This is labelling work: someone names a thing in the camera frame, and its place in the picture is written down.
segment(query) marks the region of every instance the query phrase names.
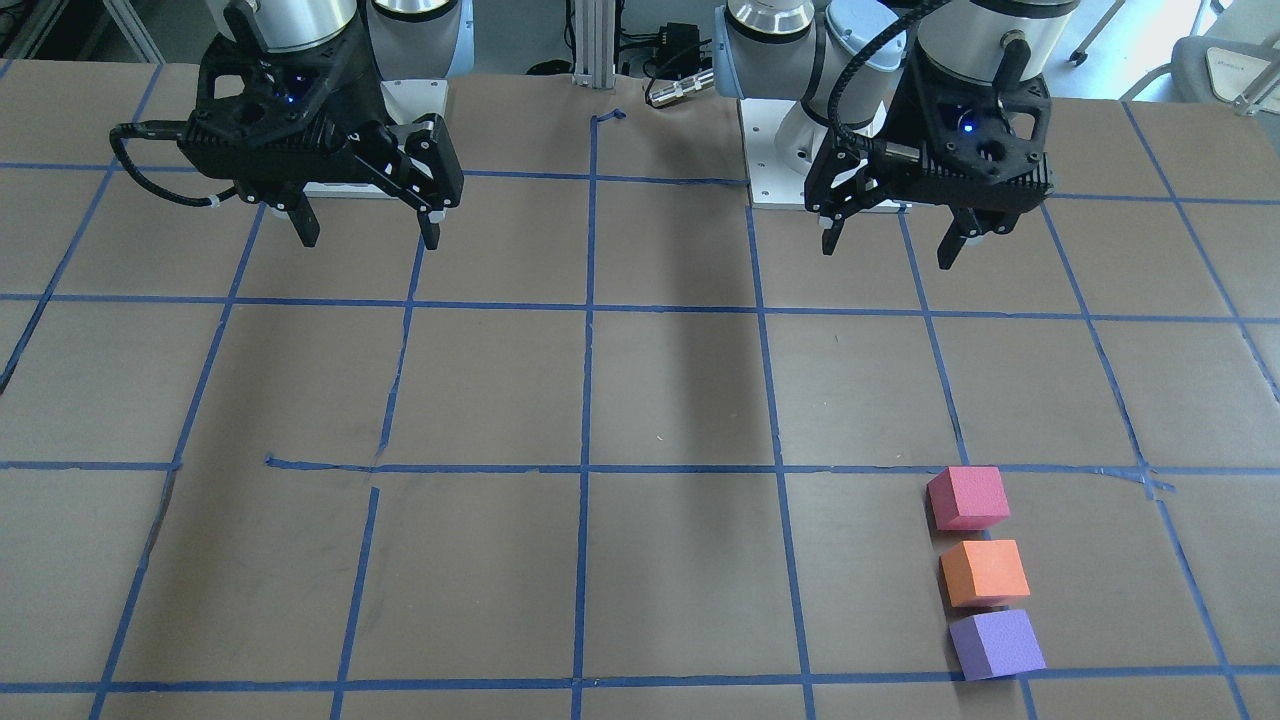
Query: metal pole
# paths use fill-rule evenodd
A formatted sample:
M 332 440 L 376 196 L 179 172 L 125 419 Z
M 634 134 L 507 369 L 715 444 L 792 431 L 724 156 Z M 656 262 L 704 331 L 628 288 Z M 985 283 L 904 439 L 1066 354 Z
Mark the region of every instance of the metal pole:
M 111 19 L 120 28 L 125 42 L 137 53 L 138 58 L 155 65 L 164 64 L 164 55 L 160 54 L 160 47 L 151 38 L 147 27 L 142 24 L 142 18 L 138 17 L 138 12 L 133 9 L 132 3 L 128 0 L 102 0 L 102 5 L 106 6 L 106 12 L 111 14 Z
M 573 0 L 573 33 L 577 36 L 575 85 L 613 88 L 616 9 L 617 0 Z

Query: purple block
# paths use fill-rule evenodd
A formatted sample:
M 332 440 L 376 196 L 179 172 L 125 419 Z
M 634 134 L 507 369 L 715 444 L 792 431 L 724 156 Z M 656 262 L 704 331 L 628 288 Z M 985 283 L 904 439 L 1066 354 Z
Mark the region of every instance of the purple block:
M 983 612 L 952 623 L 951 642 L 965 680 L 1044 669 L 1044 656 L 1025 610 Z

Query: grid square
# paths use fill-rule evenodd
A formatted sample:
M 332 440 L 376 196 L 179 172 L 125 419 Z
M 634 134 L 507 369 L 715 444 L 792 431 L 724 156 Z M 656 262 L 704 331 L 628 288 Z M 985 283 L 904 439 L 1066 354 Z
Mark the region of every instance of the grid square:
M 1134 464 L 1084 323 L 940 318 L 936 325 L 974 462 Z
M 1051 202 L 1053 224 L 1091 313 L 1226 315 L 1178 209 L 1166 202 Z M 1116 228 L 1142 218 L 1140 233 Z
M 1102 475 L 1006 474 L 1034 594 L 1020 605 L 1050 667 L 1213 665 L 1164 521 L 1142 488 Z
M 1021 689 L 1010 680 L 987 683 L 895 683 L 818 685 L 818 720 L 937 717 L 1025 720 Z
M 814 673 L 957 670 L 928 475 L 790 475 L 796 571 Z
M 1060 193 L 1169 195 L 1124 105 L 1115 100 L 1055 97 L 1044 147 Z
M 1236 675 L 1251 717 L 1280 717 L 1280 678 L 1242 678 Z
M 241 297 L 403 301 L 421 242 L 413 210 L 390 200 L 315 199 L 311 206 L 321 228 L 315 247 L 302 245 L 293 223 L 262 218 Z
M 754 306 L 746 191 L 602 183 L 595 301 Z
M 586 302 L 588 188 L 586 181 L 468 177 L 475 201 L 449 210 L 439 250 L 422 261 L 417 299 Z
M 220 311 L 51 304 L 0 396 L 0 457 L 168 461 Z
M 946 272 L 938 269 L 937 247 L 951 224 L 951 211 L 920 205 L 908 213 L 906 222 L 931 310 L 1080 311 L 1039 213 L 1023 215 L 1007 236 L 988 236 L 965 246 Z
M 803 717 L 800 685 L 714 688 L 590 688 L 584 720 L 777 720 Z
M 102 720 L 311 720 L 329 714 L 333 693 L 128 693 L 111 694 Z
M 799 670 L 773 475 L 593 475 L 586 557 L 588 676 Z
M 955 465 L 919 318 L 771 315 L 782 457 L 804 465 Z
M 241 306 L 223 336 L 186 462 L 256 471 L 374 456 L 403 334 L 398 307 Z
M 0 82 L 0 161 L 111 160 L 106 135 L 127 123 L 155 73 L 137 63 L 18 60 Z
M 84 720 L 91 707 L 91 694 L 0 694 L 0 717 Z
M 367 498 L 349 473 L 186 465 L 115 679 L 335 678 Z
M 1153 465 L 1280 465 L 1280 407 L 1238 328 L 1098 323 Z
M 449 81 L 449 137 L 468 170 L 586 173 L 591 115 L 617 101 L 561 77 L 470 74 Z M 520 108 L 515 119 L 494 111 L 494 99 Z
M 1187 217 L 1231 296 L 1245 316 L 1280 315 L 1280 208 L 1249 205 L 1187 205 Z
M 644 102 L 648 81 L 617 77 L 613 102 L 627 117 L 599 128 L 602 174 L 649 178 L 744 179 L 737 100 L 704 92 L 655 110 Z
M 0 292 L 45 292 L 101 182 L 97 172 L 0 169 Z
M 205 177 L 170 173 L 174 192 L 204 197 L 221 190 Z M 253 210 L 166 202 L 116 173 L 58 286 L 64 293 L 224 296 L 236 277 Z
M 1032 683 L 1043 720 L 1236 717 L 1222 678 L 1089 678 Z
M 422 310 L 385 462 L 577 465 L 582 313 Z
M 352 679 L 573 667 L 577 475 L 379 475 Z
M 591 462 L 772 465 L 756 316 L 596 313 Z
M 1280 486 L 1275 478 L 1176 478 L 1170 518 L 1228 661 L 1280 665 Z
M 449 720 L 507 720 L 568 717 L 568 691 L 452 691 L 347 692 L 344 720 L 388 717 L 448 717 Z
M 1280 158 L 1253 118 L 1212 102 L 1134 102 L 1143 136 L 1179 197 L 1280 199 Z M 1187 138 L 1196 151 L 1187 151 Z
M 102 676 L 163 484 L 161 473 L 0 473 L 0 682 Z
M 845 242 L 831 256 L 822 254 L 817 215 L 803 210 L 753 210 L 751 215 L 765 305 L 920 307 L 896 214 L 869 213 L 850 220 Z

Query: chair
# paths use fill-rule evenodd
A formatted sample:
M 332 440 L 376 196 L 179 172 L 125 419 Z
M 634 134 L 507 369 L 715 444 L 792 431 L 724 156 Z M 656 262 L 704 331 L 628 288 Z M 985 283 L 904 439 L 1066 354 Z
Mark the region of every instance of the chair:
M 1275 0 L 1235 0 L 1203 36 L 1174 44 L 1172 58 L 1142 77 L 1120 96 L 1132 101 L 1162 76 L 1172 77 L 1175 100 L 1226 102 L 1238 115 L 1254 115 L 1280 147 L 1280 13 Z

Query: blue tape grid line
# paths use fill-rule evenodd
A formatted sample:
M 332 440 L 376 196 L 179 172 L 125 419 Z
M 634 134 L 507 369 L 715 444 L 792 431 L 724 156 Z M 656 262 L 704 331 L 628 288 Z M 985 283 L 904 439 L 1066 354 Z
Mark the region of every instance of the blue tape grid line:
M 1111 357 L 1107 356 L 1106 347 L 1102 346 L 1102 336 L 1098 334 L 1098 328 L 1093 322 L 1093 315 L 1089 313 L 1089 305 L 1084 300 L 1084 291 L 1080 290 L 1080 281 L 1075 277 L 1075 270 L 1071 269 L 1071 260 L 1066 256 L 1066 246 L 1062 245 L 1062 237 L 1057 233 L 1057 225 L 1053 224 L 1053 217 L 1050 215 L 1048 205 L 1041 205 L 1041 214 L 1044 215 L 1044 224 L 1048 227 L 1048 234 L 1053 240 L 1053 247 L 1057 250 L 1057 256 L 1062 260 L 1062 269 L 1066 272 L 1066 279 L 1071 283 L 1071 292 L 1075 293 L 1075 301 L 1080 306 L 1080 315 L 1084 316 L 1084 324 L 1089 329 L 1089 337 L 1093 340 L 1093 347 L 1098 354 L 1098 363 L 1102 364 L 1102 372 L 1106 374 L 1107 384 L 1111 387 L 1111 396 L 1115 398 L 1116 409 L 1120 411 L 1120 419 L 1124 421 L 1124 432 L 1129 438 L 1129 447 L 1133 450 L 1133 455 L 1138 461 L 1138 471 L 1140 473 L 1147 500 L 1155 500 L 1156 493 L 1151 480 L 1151 465 L 1147 462 L 1147 457 L 1142 452 L 1142 445 L 1138 442 L 1138 430 L 1134 428 L 1133 419 L 1129 415 L 1129 406 L 1125 404 L 1124 393 L 1120 392 L 1120 380 L 1116 379 L 1115 368 L 1111 365 Z
M 88 720 L 99 720 L 102 715 L 102 706 L 106 702 L 108 692 L 115 678 L 115 667 L 120 661 L 120 653 L 124 651 L 124 639 L 129 633 L 129 625 L 133 621 L 133 612 L 137 610 L 138 596 L 142 592 L 142 582 L 146 578 L 147 569 L 151 565 L 151 551 L 155 548 L 156 541 L 160 537 L 160 528 L 164 524 L 164 518 L 169 510 L 169 502 L 173 498 L 174 486 L 177 483 L 178 468 L 182 465 L 182 457 L 187 448 L 187 441 L 191 438 L 191 430 L 196 423 L 196 413 L 200 409 L 200 402 L 205 396 L 205 388 L 209 386 L 209 378 L 212 374 L 214 360 L 218 357 L 218 350 L 221 347 L 223 337 L 227 332 L 227 323 L 230 320 L 232 309 L 234 304 L 232 300 L 236 292 L 239 290 L 241 281 L 244 278 L 244 270 L 248 268 L 248 259 L 253 252 L 253 243 L 257 240 L 259 229 L 262 227 L 264 208 L 259 208 L 257 215 L 253 218 L 253 225 L 250 229 L 248 240 L 244 242 L 244 250 L 241 254 L 239 265 L 236 268 L 236 277 L 232 279 L 230 290 L 227 292 L 227 300 L 223 304 L 223 314 L 218 320 L 218 329 L 214 332 L 214 337 L 209 343 L 209 352 L 205 356 L 204 368 L 200 372 L 200 379 L 196 382 L 196 388 L 192 392 L 191 404 L 187 407 L 187 415 L 183 420 L 182 433 L 178 437 L 178 443 L 173 452 L 173 460 L 170 462 L 170 469 L 165 474 L 164 487 L 160 492 L 160 503 L 156 509 L 155 518 L 151 520 L 151 528 L 147 532 L 147 539 L 142 550 L 142 556 L 138 559 L 138 566 L 133 573 L 133 582 L 129 585 L 129 594 L 124 601 L 124 609 L 120 612 L 120 621 L 115 629 L 115 637 L 111 641 L 111 650 L 108 653 L 106 664 L 102 667 L 102 679 L 99 683 L 97 692 L 93 697 L 93 705 L 90 708 Z
M 333 688 L 333 703 L 329 707 L 329 720 L 342 719 L 342 701 L 346 693 L 347 675 L 351 673 L 351 653 L 356 647 L 356 626 L 360 624 L 360 603 L 365 597 L 365 578 L 369 574 L 369 552 L 374 544 L 374 524 L 378 523 L 378 498 L 380 491 L 369 488 L 369 510 L 365 515 L 365 534 L 360 541 L 360 562 L 356 565 L 356 582 L 351 589 L 351 610 L 347 612 L 347 632 L 342 639 L 342 657 L 338 661 L 338 682 Z
M 1231 667 L 1230 662 L 1226 660 L 1226 651 L 1222 648 L 1222 641 L 1217 635 L 1217 629 L 1213 626 L 1213 620 L 1208 616 L 1208 606 L 1204 605 L 1204 596 L 1199 591 L 1199 584 L 1196 583 L 1196 575 L 1192 574 L 1190 562 L 1187 561 L 1187 552 L 1183 550 L 1183 541 L 1178 537 L 1178 529 L 1174 527 L 1174 519 L 1169 515 L 1169 507 L 1165 505 L 1164 500 L 1157 498 L 1156 505 L 1160 507 L 1160 518 L 1165 521 L 1165 530 L 1169 533 L 1169 541 L 1174 546 L 1174 553 L 1178 556 L 1178 565 L 1183 570 L 1183 577 L 1187 579 L 1187 587 L 1192 592 L 1192 598 L 1196 601 L 1196 610 L 1199 611 L 1201 623 L 1204 624 L 1204 632 L 1208 634 L 1210 644 L 1213 646 L 1213 655 L 1217 657 L 1219 671 L 1224 678 L 1226 678 L 1226 684 L 1231 689 L 1231 698 L 1235 701 L 1235 710 L 1240 714 L 1240 720 L 1249 720 L 1249 708 L 1244 705 L 1244 696 L 1240 694 L 1240 685 L 1235 682 L 1235 670 Z
M 378 455 L 375 455 L 375 457 L 381 457 L 387 446 L 392 442 L 392 424 L 396 420 L 396 402 L 399 398 L 399 380 L 401 375 L 404 374 L 404 355 L 408 352 L 408 336 L 413 327 L 413 295 L 417 293 L 417 282 L 422 273 L 422 256 L 425 251 L 426 242 L 422 238 L 419 238 L 417 251 L 413 255 L 413 269 L 408 278 L 408 293 L 404 296 L 404 319 L 402 322 L 401 352 L 399 357 L 396 360 L 396 377 L 392 379 L 392 387 L 387 392 L 387 410 L 383 414 L 383 432 L 378 439 Z
M 0 301 L 35 301 L 42 295 L 29 292 L 0 292 Z M 225 297 L 219 296 L 175 296 L 175 295 L 87 295 L 54 293 L 50 302 L 128 302 L 156 305 L 221 305 Z M 323 307 L 403 307 L 404 301 L 389 299 L 339 299 L 339 297 L 236 297 L 236 305 L 280 305 L 280 306 L 323 306 Z M 451 310 L 532 310 L 550 313 L 582 313 L 586 304 L 575 302 L 497 302 L 463 300 L 413 300 L 415 309 Z M 739 305 L 621 305 L 595 304 L 596 313 L 701 313 L 753 315 L 759 310 Z M 910 307 L 764 307 L 768 315 L 855 315 L 886 318 L 923 318 L 924 313 Z M 995 310 L 929 310 L 934 318 L 975 318 L 989 320 L 1062 320 L 1080 322 L 1079 313 L 1002 313 Z M 1280 325 L 1280 316 L 1239 316 L 1229 315 L 1125 315 L 1091 314 L 1094 320 L 1119 323 L 1187 323 L 1187 324 L 1254 324 Z
M 591 475 L 586 468 L 591 461 L 591 369 L 595 342 L 595 238 L 599 200 L 600 123 L 625 119 L 621 108 L 605 115 L 591 115 L 590 122 L 590 176 L 586 206 L 586 311 L 582 328 L 582 427 L 581 451 L 577 470 L 577 559 L 573 569 L 573 685 L 570 702 L 571 720 L 582 717 L 582 674 L 586 655 L 586 566 L 588 530 L 590 528 Z
M 1174 186 L 1169 182 L 1169 176 L 1165 174 L 1165 168 L 1160 164 L 1156 158 L 1155 150 L 1152 150 L 1151 143 L 1147 141 L 1147 136 L 1142 132 L 1142 127 L 1138 124 L 1138 118 L 1134 117 L 1133 109 L 1129 104 L 1123 104 L 1125 115 L 1129 117 L 1129 123 L 1133 126 L 1135 133 L 1138 133 L 1138 140 L 1142 142 L 1143 150 L 1147 151 L 1147 158 L 1151 159 L 1151 164 L 1155 165 L 1156 173 L 1160 176 L 1160 182 L 1164 183 L 1165 190 L 1169 191 L 1169 199 L 1174 202 L 1174 208 L 1178 209 L 1178 215 L 1183 219 L 1183 225 L 1187 228 L 1187 234 L 1190 236 L 1192 242 L 1196 245 L 1196 251 L 1199 252 L 1201 260 L 1204 261 L 1204 268 L 1208 270 L 1211 278 L 1213 278 L 1213 284 L 1217 287 L 1219 295 L 1222 296 L 1222 301 L 1226 304 L 1228 311 L 1231 316 L 1236 319 L 1236 327 L 1240 329 L 1240 334 L 1244 337 L 1244 345 L 1248 346 L 1249 354 L 1253 356 L 1253 363 L 1257 364 L 1258 370 L 1262 373 L 1262 378 L 1267 382 L 1271 388 L 1271 396 L 1280 402 L 1280 387 L 1276 386 L 1275 375 L 1267 366 L 1266 360 L 1258 352 L 1257 343 L 1253 342 L 1253 334 L 1249 333 L 1248 325 L 1240 320 L 1240 311 L 1235 306 L 1235 301 L 1231 300 L 1231 293 L 1226 291 L 1226 284 L 1222 282 L 1222 277 L 1219 274 L 1217 268 L 1213 266 L 1213 261 L 1210 260 L 1208 252 L 1204 250 L 1204 243 L 1201 242 L 1199 233 L 1196 232 L 1196 227 L 1192 224 L 1190 218 L 1187 215 L 1187 208 L 1183 206 L 1181 199 L 1174 191 Z
M 1187 228 L 1187 233 L 1192 242 L 1196 245 L 1196 251 L 1199 252 L 1201 260 L 1204 263 L 1204 268 L 1208 270 L 1210 277 L 1213 278 L 1213 284 L 1217 287 L 1219 293 L 1222 296 L 1222 301 L 1226 304 L 1228 310 L 1231 313 L 1233 318 L 1239 319 L 1240 314 L 1235 306 L 1235 301 L 1231 300 L 1231 295 L 1226 290 L 1226 284 L 1222 282 L 1221 275 L 1217 273 L 1217 268 L 1213 266 L 1213 261 L 1210 259 L 1208 252 L 1204 250 L 1204 243 L 1201 242 L 1199 233 L 1196 232 L 1196 227 L 1192 224 L 1190 218 L 1187 215 L 1187 209 L 1174 191 L 1172 183 L 1169 181 L 1169 176 L 1165 173 L 1165 168 L 1160 164 L 1156 158 L 1155 150 L 1151 147 L 1151 142 L 1147 140 L 1146 133 L 1142 131 L 1142 126 L 1138 123 L 1138 118 L 1133 114 L 1133 109 L 1128 102 L 1121 104 L 1125 115 L 1129 118 L 1129 124 L 1133 126 L 1134 133 L 1138 136 L 1138 141 L 1142 142 L 1143 150 L 1147 152 L 1147 158 L 1151 164 L 1156 168 L 1156 173 L 1160 176 L 1160 182 L 1165 186 L 1165 191 L 1169 192 L 1170 200 L 1174 202 L 1174 208 L 1178 209 L 1178 215 L 1183 220 L 1183 225 Z M 1253 355 L 1253 361 L 1257 364 L 1258 370 L 1270 386 L 1271 395 L 1274 398 L 1280 401 L 1280 389 L 1276 387 L 1275 377 L 1267 368 L 1266 361 L 1258 354 L 1257 345 L 1253 342 L 1253 336 L 1249 333 L 1249 328 L 1242 322 L 1238 324 L 1240 336 L 1244 338 L 1245 346 L 1249 348 L 1249 354 Z M 1244 705 L 1244 697 L 1240 694 L 1240 687 L 1235 680 L 1235 673 L 1231 665 L 1228 662 L 1226 652 L 1222 647 L 1222 641 L 1217 634 L 1217 629 L 1213 626 L 1213 620 L 1210 618 L 1208 606 L 1204 603 L 1204 596 L 1201 593 L 1199 584 L 1196 582 L 1196 575 L 1192 573 L 1190 562 L 1187 560 L 1187 552 L 1183 550 L 1181 539 L 1178 537 L 1178 529 L 1174 527 L 1172 518 L 1169 514 L 1169 507 L 1165 505 L 1164 500 L 1157 498 L 1157 506 L 1160 507 L 1161 519 L 1165 521 L 1165 529 L 1169 532 L 1169 541 L 1172 543 L 1174 553 L 1178 556 L 1178 564 L 1183 570 L 1183 575 L 1187 580 L 1187 587 L 1196 601 L 1196 609 L 1199 611 L 1201 621 L 1204 625 L 1204 632 L 1208 635 L 1210 643 L 1213 646 L 1213 655 L 1217 656 L 1217 662 L 1221 666 L 1222 676 L 1226 679 L 1226 684 L 1231 691 L 1231 698 L 1235 701 L 1235 708 L 1240 715 L 1240 720 L 1249 720 L 1249 710 Z
M 1235 676 L 1280 676 L 1280 665 L 1233 665 Z M 1027 673 L 1034 682 L 1115 679 L 1115 678 L 1212 678 L 1221 676 L 1220 665 L 1170 665 L 1133 667 L 1052 667 Z M 627 675 L 609 678 L 458 678 L 458 679 L 365 679 L 347 680 L 180 680 L 180 682 L 115 682 L 110 694 L 129 693 L 333 693 L 339 688 L 352 692 L 451 692 L 451 691 L 566 691 L 573 685 L 588 688 L 716 688 L 716 687 L 790 687 L 805 682 L 813 685 L 867 685 L 961 683 L 954 671 L 920 673 L 818 673 L 771 675 Z M 91 694 L 99 683 L 0 683 L 0 694 Z
M 969 464 L 969 448 L 964 442 L 964 430 L 960 428 L 960 414 L 956 411 L 955 397 L 951 393 L 951 379 L 947 377 L 947 365 L 942 359 L 942 345 L 938 342 L 938 332 L 933 325 L 933 313 L 929 310 L 929 299 L 924 293 L 924 279 L 920 277 L 920 265 L 915 260 L 915 247 L 911 243 L 911 231 L 906 227 L 906 213 L 897 213 L 899 229 L 902 232 L 902 245 L 906 249 L 906 259 L 911 264 L 911 278 L 915 281 L 915 295 L 920 300 L 920 315 L 924 318 L 924 328 L 929 333 L 929 347 L 933 350 L 933 364 L 938 369 L 938 380 L 942 383 L 942 396 L 947 402 L 947 414 L 951 416 L 951 432 L 956 439 L 956 452 L 960 455 L 960 464 Z
M 152 70 L 151 79 L 147 82 L 147 87 L 142 91 L 142 97 L 138 100 L 138 105 L 133 110 L 133 122 L 138 122 L 138 119 L 142 118 L 142 111 L 146 109 L 147 101 L 151 100 L 151 94 L 155 91 L 156 82 L 160 79 L 161 69 L 163 65 L 156 65 L 156 69 Z M 18 338 L 18 345 L 13 348 L 13 354 L 9 355 L 9 361 L 5 364 L 4 374 L 0 374 L 0 393 L 9 387 L 9 380 L 13 379 L 13 374 L 18 369 L 18 361 L 22 359 L 23 351 L 27 350 L 27 345 L 36 333 L 36 327 L 40 325 L 40 319 L 45 315 L 45 307 L 49 306 L 49 299 L 52 297 L 54 292 L 58 290 L 58 283 L 61 282 L 63 273 L 67 272 L 67 266 L 70 264 L 72 256 L 76 254 L 76 249 L 79 247 L 81 240 L 84 238 L 84 232 L 93 220 L 93 213 L 97 210 L 99 204 L 101 204 L 102 196 L 106 195 L 106 186 L 111 182 L 111 176 L 115 174 L 116 168 L 118 164 L 113 159 L 111 163 L 102 169 L 102 181 L 97 184 L 93 200 L 90 201 L 88 209 L 84 211 L 84 217 L 81 219 L 79 227 L 76 228 L 76 234 L 72 236 L 70 242 L 67 245 L 67 251 L 63 252 L 61 260 L 59 260 L 56 269 L 54 269 L 54 275 L 49 278 L 49 284 L 45 286 L 45 292 L 41 293 L 40 301 L 36 304 L 36 309 L 31 314 L 31 319 L 27 320 L 27 327 Z
M 769 354 L 769 324 L 764 313 L 764 281 L 760 272 L 760 252 L 755 237 L 755 214 L 746 206 L 746 237 L 751 254 L 751 282 L 755 287 L 755 319 L 760 332 L 760 356 L 764 361 L 764 396 L 769 409 L 769 436 L 773 443 L 773 473 L 778 486 L 778 514 L 782 520 L 782 551 L 787 564 L 787 585 L 791 592 L 791 618 L 796 633 L 796 655 L 800 662 L 801 692 L 806 720 L 818 716 L 813 697 L 813 670 L 809 665 L 809 634 L 804 624 L 804 603 L 800 597 L 800 571 L 796 568 L 795 536 L 791 532 L 791 502 L 787 496 L 786 462 L 782 459 L 782 429 L 778 423 L 778 397 L 773 384 L 773 359 Z

